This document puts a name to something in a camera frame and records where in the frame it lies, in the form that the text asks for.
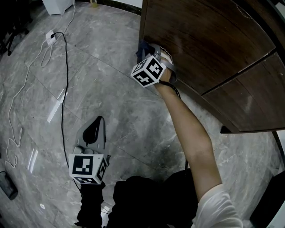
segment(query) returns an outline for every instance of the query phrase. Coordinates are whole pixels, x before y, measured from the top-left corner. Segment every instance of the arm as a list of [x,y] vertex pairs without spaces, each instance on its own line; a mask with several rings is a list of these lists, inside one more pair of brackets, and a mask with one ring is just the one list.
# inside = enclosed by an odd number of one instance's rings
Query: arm
[[[169,81],[171,71],[166,69],[161,80]],[[212,142],[197,117],[169,86],[156,84],[171,115],[175,131],[189,162],[198,201],[211,188],[222,183]]]

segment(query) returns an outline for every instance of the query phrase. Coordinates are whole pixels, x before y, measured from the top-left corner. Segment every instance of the wooden cabinet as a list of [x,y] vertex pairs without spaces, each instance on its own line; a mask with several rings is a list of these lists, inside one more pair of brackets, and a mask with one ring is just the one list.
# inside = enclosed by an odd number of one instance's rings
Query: wooden cabinet
[[276,53],[203,97],[239,131],[285,128],[285,67]]
[[168,49],[180,79],[201,94],[275,48],[231,0],[148,0],[142,24],[143,38]]
[[143,0],[140,39],[171,53],[178,89],[227,133],[281,130],[285,23],[270,7],[261,0]]

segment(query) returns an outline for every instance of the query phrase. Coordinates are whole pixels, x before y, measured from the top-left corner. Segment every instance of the white shirt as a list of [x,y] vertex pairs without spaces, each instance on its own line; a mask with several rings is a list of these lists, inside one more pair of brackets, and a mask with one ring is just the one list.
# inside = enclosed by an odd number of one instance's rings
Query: white shirt
[[191,228],[243,228],[230,196],[222,184],[203,195]]

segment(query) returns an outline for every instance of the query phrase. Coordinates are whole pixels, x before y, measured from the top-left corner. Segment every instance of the power cord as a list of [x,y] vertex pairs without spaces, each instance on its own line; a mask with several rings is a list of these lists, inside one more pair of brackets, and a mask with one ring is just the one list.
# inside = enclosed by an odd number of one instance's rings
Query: power cord
[[177,88],[176,88],[174,85],[170,84],[170,83],[167,82],[167,81],[161,81],[161,80],[159,81],[159,83],[160,83],[160,84],[163,84],[163,85],[165,85],[165,86],[171,87],[171,88],[176,92],[177,96],[181,99],[180,93],[178,92]]
[[[70,23],[71,23],[71,22],[73,21],[73,19],[74,19],[74,14],[75,14],[75,9],[76,9],[76,8],[75,8],[75,2],[74,2],[74,1],[73,1],[73,6],[74,6],[73,17],[72,17],[71,21],[68,23],[68,25],[66,26],[65,31],[67,30],[68,26],[70,25]],[[54,29],[58,26],[59,22],[62,20],[63,14],[62,14],[60,20],[57,22],[57,24],[56,24],[56,26],[54,27]],[[13,126],[12,126],[11,120],[10,120],[10,112],[11,112],[11,109],[12,109],[12,106],[13,106],[13,103],[14,103],[15,98],[19,95],[19,93],[20,93],[20,92],[23,90],[23,88],[26,86],[27,78],[28,78],[28,74],[29,74],[31,65],[36,61],[36,59],[37,59],[37,58],[39,57],[39,55],[41,54],[42,49],[43,49],[43,45],[44,45],[44,43],[45,43],[46,41],[47,41],[47,40],[45,40],[45,41],[41,44],[41,50],[40,50],[40,52],[38,53],[37,57],[29,64],[29,66],[28,66],[28,71],[27,71],[27,74],[26,74],[26,77],[25,77],[25,81],[24,81],[23,86],[20,88],[19,92],[16,93],[16,95],[12,98],[12,103],[11,103],[11,106],[10,106],[10,109],[9,109],[9,112],[8,112],[8,119],[9,119],[10,127],[11,127],[11,129],[12,129],[13,138],[9,138],[9,139],[8,139],[8,144],[7,144],[7,147],[6,147],[7,160],[5,160],[5,170],[6,170],[6,164],[9,164],[12,168],[15,168],[16,165],[17,165],[17,163],[18,163],[18,158],[15,156],[15,158],[14,158],[14,165],[12,165],[12,163],[11,163],[11,161],[10,161],[10,158],[9,158],[9,156],[8,156],[8,147],[9,147],[10,141],[12,141],[12,142],[16,145],[16,147],[20,147],[20,146],[21,146],[22,131],[23,131],[23,128],[21,128],[21,129],[20,129],[20,134],[19,134],[19,143],[16,143],[16,138],[15,138],[15,134],[14,134],[14,129],[13,129]]]
[[[68,25],[66,26],[65,30],[63,31],[63,33],[66,32],[68,26],[70,25],[70,23],[71,23],[71,22],[73,21],[73,19],[74,19],[74,14],[75,14],[75,10],[76,10],[74,0],[73,0],[73,7],[74,7],[74,11],[73,11],[72,19],[71,19],[71,21],[68,23]],[[60,36],[55,40],[55,42],[54,42],[53,44],[51,44],[50,46],[48,46],[47,49],[45,50],[45,54],[44,54],[44,56],[43,56],[43,59],[41,60],[41,67],[42,67],[42,68],[45,67],[45,66],[49,63],[49,61],[50,61],[50,59],[51,59],[51,57],[52,57],[53,45],[61,38],[61,36],[62,36],[62,35],[60,35]],[[44,59],[45,59],[45,55],[46,55],[46,53],[47,53],[47,51],[48,51],[49,48],[50,48],[49,59],[48,59],[47,62],[43,65],[43,61],[44,61]]]
[[[65,62],[66,62],[66,89],[65,89],[65,92],[64,92],[64,97],[63,97],[63,100],[62,100],[62,104],[61,104],[61,134],[62,134],[62,144],[63,144],[63,151],[64,151],[64,155],[65,155],[65,159],[66,159],[66,164],[67,164],[67,167],[69,168],[69,164],[68,164],[68,160],[67,160],[67,154],[66,154],[66,150],[65,150],[65,138],[64,138],[64,131],[63,131],[63,109],[64,109],[64,103],[65,103],[65,98],[66,98],[66,94],[67,94],[67,89],[68,89],[68,86],[69,86],[69,80],[68,80],[68,57],[67,57],[67,42],[66,42],[66,39],[65,39],[65,36],[62,32],[57,32],[57,33],[60,33],[61,35],[59,36],[59,38],[61,36],[63,36],[63,39],[65,41]],[[80,188],[78,187],[78,185],[76,184],[76,182],[74,181],[76,187],[78,188],[78,190],[80,191]]]

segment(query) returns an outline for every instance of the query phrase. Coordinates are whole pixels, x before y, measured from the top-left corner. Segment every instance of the cabinet door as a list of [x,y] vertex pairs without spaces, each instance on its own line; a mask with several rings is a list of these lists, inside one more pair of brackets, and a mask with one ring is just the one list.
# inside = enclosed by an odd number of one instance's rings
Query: cabinet door
[[285,67],[276,53],[203,97],[240,131],[285,127]]
[[141,38],[166,48],[178,77],[204,93],[275,46],[231,0],[148,0]]

